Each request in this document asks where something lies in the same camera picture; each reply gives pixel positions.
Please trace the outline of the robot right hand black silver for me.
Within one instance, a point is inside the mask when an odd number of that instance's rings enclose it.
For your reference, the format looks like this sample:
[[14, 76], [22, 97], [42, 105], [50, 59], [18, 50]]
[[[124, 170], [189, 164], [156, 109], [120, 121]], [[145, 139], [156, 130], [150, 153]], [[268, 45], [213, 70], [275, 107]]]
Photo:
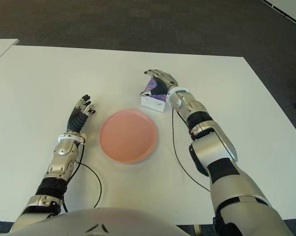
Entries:
[[167, 95], [170, 89], [178, 86], [178, 82], [170, 74], [161, 70], [149, 69], [144, 74], [149, 75], [156, 82], [156, 86], [141, 92], [140, 96]]

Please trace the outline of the robot left hand black silver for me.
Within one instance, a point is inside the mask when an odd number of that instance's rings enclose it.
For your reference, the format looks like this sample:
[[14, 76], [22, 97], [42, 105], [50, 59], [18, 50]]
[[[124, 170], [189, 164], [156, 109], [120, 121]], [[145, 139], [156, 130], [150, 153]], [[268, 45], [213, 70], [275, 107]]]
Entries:
[[69, 116], [66, 129], [67, 132], [80, 133], [88, 117], [96, 113], [90, 98], [91, 97], [86, 94], [78, 100]]

